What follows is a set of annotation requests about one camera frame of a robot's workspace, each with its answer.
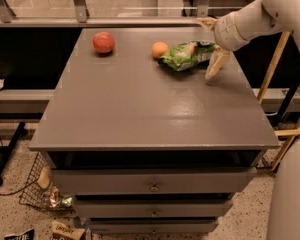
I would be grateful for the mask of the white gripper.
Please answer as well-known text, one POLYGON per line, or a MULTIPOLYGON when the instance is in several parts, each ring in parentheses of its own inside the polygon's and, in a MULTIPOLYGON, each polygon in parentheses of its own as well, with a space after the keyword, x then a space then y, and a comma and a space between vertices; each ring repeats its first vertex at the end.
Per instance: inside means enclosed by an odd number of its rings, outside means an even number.
POLYGON ((239 33, 235 16, 236 13, 231 12, 218 20, 213 17, 198 17, 195 19, 204 28, 214 31, 216 43, 225 49, 213 51, 205 74, 206 80, 212 79, 228 62, 231 56, 230 51, 236 51, 248 44, 248 41, 239 33))

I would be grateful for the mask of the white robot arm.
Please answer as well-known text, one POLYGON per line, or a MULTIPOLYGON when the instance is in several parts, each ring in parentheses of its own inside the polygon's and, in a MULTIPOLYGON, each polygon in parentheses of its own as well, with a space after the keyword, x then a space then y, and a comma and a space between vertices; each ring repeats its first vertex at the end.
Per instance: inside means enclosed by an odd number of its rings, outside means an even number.
MULTIPOLYGON (((219 19, 196 22, 213 31, 216 43, 230 51, 256 37, 288 30, 300 53, 300 0, 255 0, 219 19)), ((289 146, 276 174, 267 240, 300 240, 300 139, 289 146)))

